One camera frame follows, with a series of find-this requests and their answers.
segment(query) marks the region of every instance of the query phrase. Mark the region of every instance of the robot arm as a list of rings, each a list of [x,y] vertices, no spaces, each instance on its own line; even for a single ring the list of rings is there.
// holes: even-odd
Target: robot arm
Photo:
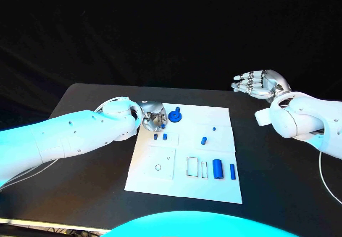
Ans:
[[[25,170],[56,159],[93,151],[129,139],[144,124],[149,130],[167,125],[164,104],[138,104],[128,97],[109,100],[96,111],[84,110],[38,124],[0,132],[0,187]]]
[[[342,102],[325,101],[292,92],[284,76],[273,70],[256,71],[234,77],[234,91],[259,99],[272,106],[256,112],[260,126],[273,125],[285,137],[308,142],[322,152],[342,159]]]

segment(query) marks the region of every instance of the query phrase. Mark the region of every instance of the blue cylinder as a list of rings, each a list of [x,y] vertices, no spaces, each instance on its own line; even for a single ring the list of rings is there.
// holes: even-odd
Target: blue cylinder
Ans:
[[[203,138],[201,144],[206,145],[207,137]]]
[[[237,177],[236,177],[236,167],[234,167],[234,164],[230,165],[230,178],[232,178],[232,179],[237,179]]]
[[[213,171],[214,171],[214,178],[223,179],[224,178],[224,169],[223,169],[223,161],[216,159],[213,161]]]

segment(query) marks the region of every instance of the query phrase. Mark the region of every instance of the table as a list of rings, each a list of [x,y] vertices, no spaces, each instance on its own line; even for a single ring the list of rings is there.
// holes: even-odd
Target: table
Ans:
[[[342,235],[342,207],[320,177],[318,150],[260,127],[255,112],[269,106],[233,91],[74,84],[51,118],[94,110],[110,98],[230,108],[243,205],[125,191],[138,136],[61,159],[0,193],[0,218],[112,229],[146,215],[181,210],[229,214],[301,236]],[[324,154],[328,186],[342,198],[342,161]]]

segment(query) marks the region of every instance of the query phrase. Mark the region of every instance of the small blue object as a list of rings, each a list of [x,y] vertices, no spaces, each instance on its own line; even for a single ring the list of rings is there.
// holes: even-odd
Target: small blue object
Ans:
[[[170,112],[170,121],[180,122],[181,120],[183,120],[181,107],[177,107],[177,110]]]
[[[230,178],[236,179],[236,167],[234,167],[234,164],[230,165]]]
[[[201,144],[206,145],[207,137],[203,138]]]
[[[223,161],[216,159],[213,161],[213,171],[214,171],[214,178],[223,179],[224,178],[224,170],[223,170]]]

